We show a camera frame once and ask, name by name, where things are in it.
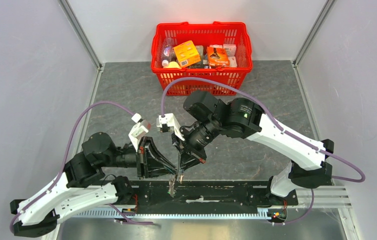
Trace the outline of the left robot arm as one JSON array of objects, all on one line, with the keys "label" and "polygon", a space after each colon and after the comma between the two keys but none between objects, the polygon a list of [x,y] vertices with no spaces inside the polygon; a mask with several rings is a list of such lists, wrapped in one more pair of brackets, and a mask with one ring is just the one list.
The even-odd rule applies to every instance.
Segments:
[{"label": "left robot arm", "polygon": [[152,137],[143,136],[136,145],[116,146],[108,134],[97,132],[51,183],[28,199],[10,202],[14,215],[11,232],[18,237],[38,238],[91,208],[132,203],[135,192],[128,177],[119,175],[102,182],[104,168],[134,168],[137,176],[145,179],[177,173],[177,167],[158,151]]}]

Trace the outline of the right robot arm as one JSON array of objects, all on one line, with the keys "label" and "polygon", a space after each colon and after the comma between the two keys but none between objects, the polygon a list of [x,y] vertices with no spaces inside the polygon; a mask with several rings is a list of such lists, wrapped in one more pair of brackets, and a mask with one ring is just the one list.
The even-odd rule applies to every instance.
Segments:
[{"label": "right robot arm", "polygon": [[298,188],[316,189],[331,182],[333,167],[326,162],[333,153],[334,142],[316,141],[289,128],[279,129],[264,108],[247,98],[225,103],[207,91],[191,93],[183,103],[195,122],[180,126],[175,119],[167,124],[173,128],[172,143],[179,151],[179,170],[205,163],[205,147],[217,136],[243,139],[263,144],[290,159],[288,166],[270,177],[265,190],[266,200],[277,205]]}]

